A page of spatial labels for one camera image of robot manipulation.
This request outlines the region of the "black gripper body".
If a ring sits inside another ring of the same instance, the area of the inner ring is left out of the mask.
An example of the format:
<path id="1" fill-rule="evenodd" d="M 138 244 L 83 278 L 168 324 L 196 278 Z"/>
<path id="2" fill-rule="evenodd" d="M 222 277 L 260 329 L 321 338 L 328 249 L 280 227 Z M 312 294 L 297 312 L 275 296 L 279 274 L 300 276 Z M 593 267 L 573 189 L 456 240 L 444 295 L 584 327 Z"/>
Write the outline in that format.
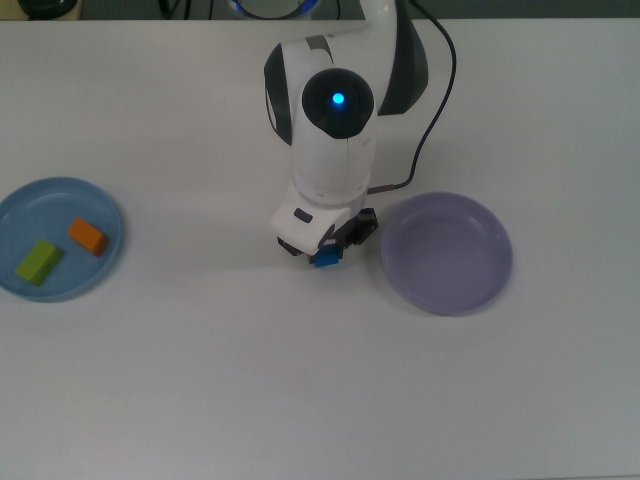
<path id="1" fill-rule="evenodd" d="M 342 227 L 332 234 L 327 241 L 328 245 L 336 245 L 340 252 L 343 252 L 351 245 L 356 245 L 359 240 L 360 221 L 354 217 L 347 221 Z"/>

